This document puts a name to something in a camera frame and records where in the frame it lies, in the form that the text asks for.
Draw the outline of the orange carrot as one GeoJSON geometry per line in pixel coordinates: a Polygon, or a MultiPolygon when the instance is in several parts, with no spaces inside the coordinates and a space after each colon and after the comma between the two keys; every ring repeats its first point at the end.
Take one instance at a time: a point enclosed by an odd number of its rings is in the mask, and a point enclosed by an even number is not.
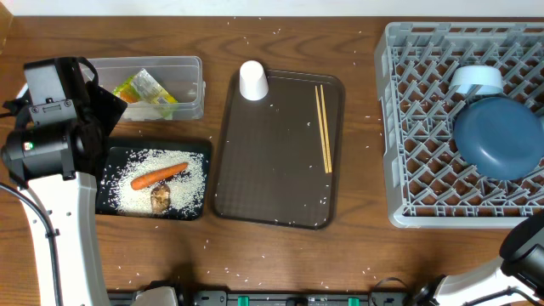
{"type": "Polygon", "coordinates": [[[165,167],[154,172],[146,173],[135,178],[131,182],[131,188],[133,190],[142,190],[164,179],[168,179],[178,173],[183,172],[188,167],[187,163],[180,163],[171,167],[165,167]]]}

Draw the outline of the white tissue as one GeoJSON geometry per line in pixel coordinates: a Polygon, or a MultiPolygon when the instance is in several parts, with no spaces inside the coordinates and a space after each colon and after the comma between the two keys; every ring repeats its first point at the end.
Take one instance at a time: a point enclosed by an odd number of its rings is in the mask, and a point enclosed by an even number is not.
{"type": "Polygon", "coordinates": [[[144,122],[172,120],[173,112],[163,105],[149,104],[144,101],[127,105],[120,119],[121,122],[144,122]]]}

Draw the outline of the light blue bowl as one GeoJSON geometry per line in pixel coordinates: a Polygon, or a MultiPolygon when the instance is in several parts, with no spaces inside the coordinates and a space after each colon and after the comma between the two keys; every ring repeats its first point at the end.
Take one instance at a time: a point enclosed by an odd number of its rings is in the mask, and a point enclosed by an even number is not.
{"type": "Polygon", "coordinates": [[[503,92],[501,72],[487,65],[468,65],[455,70],[450,88],[456,93],[468,94],[479,86],[477,95],[501,94],[503,92]]]}

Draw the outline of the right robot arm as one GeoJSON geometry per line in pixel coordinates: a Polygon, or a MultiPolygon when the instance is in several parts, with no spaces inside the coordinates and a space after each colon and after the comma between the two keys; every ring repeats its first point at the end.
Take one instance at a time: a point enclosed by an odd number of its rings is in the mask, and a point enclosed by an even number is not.
{"type": "Polygon", "coordinates": [[[543,212],[507,235],[494,260],[461,275],[441,275],[407,305],[543,304],[543,212]]]}

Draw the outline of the wooden chopstick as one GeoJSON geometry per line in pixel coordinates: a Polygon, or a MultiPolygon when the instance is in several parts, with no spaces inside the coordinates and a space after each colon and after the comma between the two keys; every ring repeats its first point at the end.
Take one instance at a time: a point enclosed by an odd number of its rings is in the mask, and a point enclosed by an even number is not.
{"type": "Polygon", "coordinates": [[[325,143],[325,135],[324,135],[324,128],[323,128],[324,126],[322,121],[320,97],[319,97],[317,86],[314,86],[314,91],[315,91],[316,109],[318,114],[318,124],[319,124],[319,130],[320,130],[320,142],[321,142],[321,149],[322,149],[322,155],[323,155],[324,169],[325,169],[325,173],[329,173],[329,162],[326,155],[326,143],[325,143]]]}
{"type": "Polygon", "coordinates": [[[321,97],[321,108],[322,108],[322,117],[323,117],[323,128],[324,128],[324,136],[325,136],[325,146],[326,146],[326,157],[328,162],[328,169],[327,173],[332,173],[332,156],[331,156],[331,148],[330,148],[330,141],[329,141],[329,133],[328,133],[328,121],[327,121],[327,115],[326,115],[326,101],[325,101],[325,95],[324,95],[324,87],[321,84],[320,85],[320,97],[321,97]]]}

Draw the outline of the dark blue plate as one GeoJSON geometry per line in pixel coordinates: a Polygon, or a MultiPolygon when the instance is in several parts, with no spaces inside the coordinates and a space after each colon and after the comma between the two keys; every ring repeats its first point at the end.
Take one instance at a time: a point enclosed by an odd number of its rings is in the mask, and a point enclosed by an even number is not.
{"type": "Polygon", "coordinates": [[[543,157],[540,117],[512,99],[472,103],[456,118],[453,138],[461,157],[491,179],[521,179],[543,157]]]}

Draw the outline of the white plastic cup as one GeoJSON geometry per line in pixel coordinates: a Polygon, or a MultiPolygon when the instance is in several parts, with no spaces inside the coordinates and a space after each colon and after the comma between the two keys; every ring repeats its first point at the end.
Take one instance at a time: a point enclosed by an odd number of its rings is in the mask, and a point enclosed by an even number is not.
{"type": "Polygon", "coordinates": [[[256,60],[248,60],[239,70],[239,90],[243,98],[251,101],[263,99],[269,91],[264,67],[256,60]]]}

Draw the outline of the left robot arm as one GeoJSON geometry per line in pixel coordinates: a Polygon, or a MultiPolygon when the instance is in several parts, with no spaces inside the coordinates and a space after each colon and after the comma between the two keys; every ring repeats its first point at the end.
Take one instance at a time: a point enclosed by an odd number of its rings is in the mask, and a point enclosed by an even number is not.
{"type": "Polygon", "coordinates": [[[96,235],[97,173],[125,102],[99,85],[88,59],[27,63],[26,86],[4,103],[14,129],[1,148],[30,226],[42,305],[110,302],[96,235]]]}

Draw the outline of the foil snack wrapper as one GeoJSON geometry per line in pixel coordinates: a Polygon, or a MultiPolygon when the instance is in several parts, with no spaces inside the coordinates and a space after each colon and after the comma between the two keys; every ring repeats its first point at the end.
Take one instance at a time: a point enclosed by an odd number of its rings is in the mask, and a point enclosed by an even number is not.
{"type": "Polygon", "coordinates": [[[173,106],[178,103],[145,68],[140,69],[138,73],[117,86],[113,94],[127,104],[144,101],[149,104],[163,105],[172,112],[173,106]]]}

